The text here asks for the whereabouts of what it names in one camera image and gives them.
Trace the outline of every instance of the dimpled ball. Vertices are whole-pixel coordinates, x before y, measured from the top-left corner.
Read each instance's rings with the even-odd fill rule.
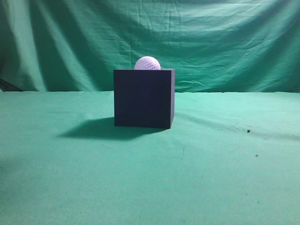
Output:
[[[151,56],[144,56],[141,57],[135,64],[135,69],[139,70],[158,70],[160,68],[159,62],[151,57]]]

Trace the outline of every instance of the cube face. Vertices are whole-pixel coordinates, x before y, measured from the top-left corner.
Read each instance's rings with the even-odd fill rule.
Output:
[[[115,126],[171,128],[175,70],[114,70]]]

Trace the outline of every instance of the table surface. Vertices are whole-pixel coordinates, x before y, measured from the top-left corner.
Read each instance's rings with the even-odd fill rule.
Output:
[[[171,129],[113,92],[0,93],[2,225],[298,225],[300,94],[176,93]]]

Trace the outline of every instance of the green cloth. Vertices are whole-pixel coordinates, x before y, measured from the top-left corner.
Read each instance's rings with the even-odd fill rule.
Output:
[[[299,93],[176,93],[169,130],[114,127],[111,91],[0,109],[1,225],[300,224]]]
[[[300,91],[299,0],[2,0],[2,78],[23,90],[113,90],[144,55],[177,92]]]

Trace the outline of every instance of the white ball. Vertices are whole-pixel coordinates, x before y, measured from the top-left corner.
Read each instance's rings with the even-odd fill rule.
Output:
[[[139,70],[158,70],[160,68],[159,62],[151,57],[151,56],[144,56],[141,57],[135,64],[135,69]]]

